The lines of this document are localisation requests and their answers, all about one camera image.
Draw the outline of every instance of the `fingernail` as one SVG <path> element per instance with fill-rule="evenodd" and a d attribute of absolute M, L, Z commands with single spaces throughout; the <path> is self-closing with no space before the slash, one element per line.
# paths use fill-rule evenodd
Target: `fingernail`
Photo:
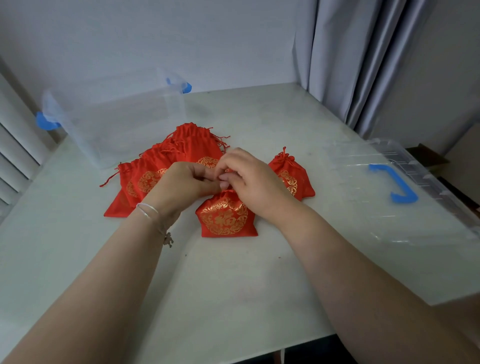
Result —
<path fill-rule="evenodd" d="M 220 182 L 220 188 L 221 188 L 222 190 L 228 189 L 228 186 L 230 186 L 230 184 L 229 184 L 227 181 L 221 181 L 221 182 Z"/>

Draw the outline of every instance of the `person's left arm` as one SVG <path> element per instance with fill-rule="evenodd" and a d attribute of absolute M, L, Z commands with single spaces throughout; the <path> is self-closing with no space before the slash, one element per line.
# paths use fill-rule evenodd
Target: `person's left arm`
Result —
<path fill-rule="evenodd" d="M 174 163 L 67 290 L 7 356 L 13 363 L 104 363 L 115 354 L 145 297 L 164 236 L 180 212 L 201 196 L 221 191 L 213 170 Z"/>

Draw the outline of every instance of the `forearm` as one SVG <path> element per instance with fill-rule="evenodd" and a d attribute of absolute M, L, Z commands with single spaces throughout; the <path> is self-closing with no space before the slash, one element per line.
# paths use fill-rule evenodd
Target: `forearm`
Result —
<path fill-rule="evenodd" d="M 303 205 L 279 225 L 327 315 L 359 362 L 477 363 L 478 349 Z"/>
<path fill-rule="evenodd" d="M 138 312 L 162 241 L 135 209 L 5 364 L 105 362 Z"/>

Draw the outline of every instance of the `person's right hand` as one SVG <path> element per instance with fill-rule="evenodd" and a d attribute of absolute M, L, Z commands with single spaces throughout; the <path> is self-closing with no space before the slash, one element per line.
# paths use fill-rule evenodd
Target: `person's right hand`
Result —
<path fill-rule="evenodd" d="M 235 171 L 225 173 L 226 169 Z M 215 177 L 230 183 L 240 200 L 274 225 L 298 201 L 272 169 L 241 148 L 229 150 L 215 167 Z"/>

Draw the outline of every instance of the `gray curtain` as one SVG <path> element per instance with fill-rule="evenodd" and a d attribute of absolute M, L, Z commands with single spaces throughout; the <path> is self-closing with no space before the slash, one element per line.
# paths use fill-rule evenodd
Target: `gray curtain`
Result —
<path fill-rule="evenodd" d="M 303 88 L 368 138 L 434 0 L 300 0 L 293 54 Z"/>

